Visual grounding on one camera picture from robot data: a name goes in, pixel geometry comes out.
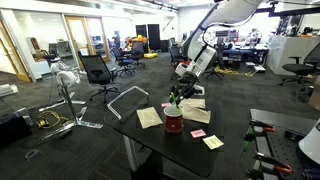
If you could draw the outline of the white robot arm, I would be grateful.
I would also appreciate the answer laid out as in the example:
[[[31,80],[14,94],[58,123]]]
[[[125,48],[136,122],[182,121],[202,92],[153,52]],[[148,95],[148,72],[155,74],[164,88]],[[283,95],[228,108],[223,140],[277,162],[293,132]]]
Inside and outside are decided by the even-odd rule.
[[[217,58],[217,31],[245,24],[254,15],[263,0],[218,0],[208,11],[192,34],[182,43],[182,52],[191,60],[189,65],[179,64],[175,72],[180,76],[170,89],[169,102],[204,95],[203,86],[197,84],[199,76]]]

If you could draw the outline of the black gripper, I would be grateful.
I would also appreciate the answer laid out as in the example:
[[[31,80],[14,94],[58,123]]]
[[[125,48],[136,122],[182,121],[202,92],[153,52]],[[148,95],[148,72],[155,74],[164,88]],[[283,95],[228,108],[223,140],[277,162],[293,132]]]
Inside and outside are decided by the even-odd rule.
[[[192,72],[185,72],[170,89],[170,99],[188,99],[195,93],[194,85],[198,77]]]

